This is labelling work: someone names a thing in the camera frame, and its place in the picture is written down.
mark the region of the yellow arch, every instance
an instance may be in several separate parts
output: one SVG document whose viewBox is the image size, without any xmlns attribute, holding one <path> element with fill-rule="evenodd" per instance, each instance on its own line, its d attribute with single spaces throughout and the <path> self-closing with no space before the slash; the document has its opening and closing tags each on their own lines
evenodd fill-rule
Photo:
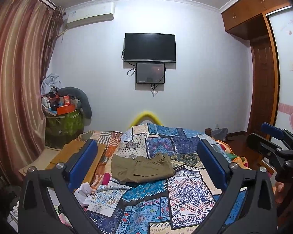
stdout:
<svg viewBox="0 0 293 234">
<path fill-rule="evenodd" d="M 158 117 L 154 113 L 152 113 L 150 111 L 143 111 L 134 119 L 134 121 L 130 124 L 129 128 L 136 126 L 136 125 L 140 125 L 140 121 L 143 118 L 147 118 L 147 117 L 151 118 L 156 125 L 161 125 L 161 126 L 163 125 L 163 123 L 160 122 L 160 120 L 158 119 Z"/>
</svg>

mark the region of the bedspread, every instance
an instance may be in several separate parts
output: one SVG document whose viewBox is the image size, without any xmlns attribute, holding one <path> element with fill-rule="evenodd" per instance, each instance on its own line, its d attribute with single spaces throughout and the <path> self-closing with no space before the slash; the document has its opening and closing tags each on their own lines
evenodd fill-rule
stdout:
<svg viewBox="0 0 293 234">
<path fill-rule="evenodd" d="M 189 129 L 143 124 L 123 134 L 94 131 L 91 138 L 107 144 L 104 159 L 94 175 L 92 187 L 96 190 L 87 210 L 88 216 L 102 233 L 191 234 L 221 194 L 196 153 L 198 141 L 207 139 L 216 151 L 231 162 L 227 153 L 232 154 L 232 151 L 228 145 L 222 147 L 221 142 Z M 173 177 L 135 187 L 113 178 L 108 185 L 100 185 L 103 174 L 111 173 L 113 154 L 128 158 L 152 158 L 157 152 L 170 156 L 176 172 Z M 241 189 L 226 225 L 234 222 L 245 192 Z"/>
</svg>

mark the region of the wooden floor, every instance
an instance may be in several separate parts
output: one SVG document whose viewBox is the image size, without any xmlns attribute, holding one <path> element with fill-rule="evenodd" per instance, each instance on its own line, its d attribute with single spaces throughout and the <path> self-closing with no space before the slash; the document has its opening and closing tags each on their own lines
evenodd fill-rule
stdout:
<svg viewBox="0 0 293 234">
<path fill-rule="evenodd" d="M 248 161 L 249 168 L 257 170 L 259 166 L 257 165 L 258 158 L 260 154 L 251 150 L 246 146 L 246 135 L 236 135 L 228 138 L 225 141 L 231 148 L 231 150 L 240 157 L 245 157 Z"/>
</svg>

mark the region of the air conditioner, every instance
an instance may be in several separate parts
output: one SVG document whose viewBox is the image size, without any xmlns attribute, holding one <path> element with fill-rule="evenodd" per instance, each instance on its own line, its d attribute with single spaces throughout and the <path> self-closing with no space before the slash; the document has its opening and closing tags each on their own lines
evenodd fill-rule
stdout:
<svg viewBox="0 0 293 234">
<path fill-rule="evenodd" d="M 100 3 L 72 11 L 68 15 L 67 28 L 114 19 L 115 3 Z"/>
</svg>

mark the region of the black television screen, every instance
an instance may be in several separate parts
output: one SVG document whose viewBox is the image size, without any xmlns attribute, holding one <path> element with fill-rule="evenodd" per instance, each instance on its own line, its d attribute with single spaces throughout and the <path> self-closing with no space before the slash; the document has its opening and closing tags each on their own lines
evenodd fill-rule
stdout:
<svg viewBox="0 0 293 234">
<path fill-rule="evenodd" d="M 124 60 L 176 62 L 176 36 L 160 33 L 126 33 Z"/>
<path fill-rule="evenodd" d="M 164 63 L 137 63 L 136 83 L 165 83 Z"/>
</svg>

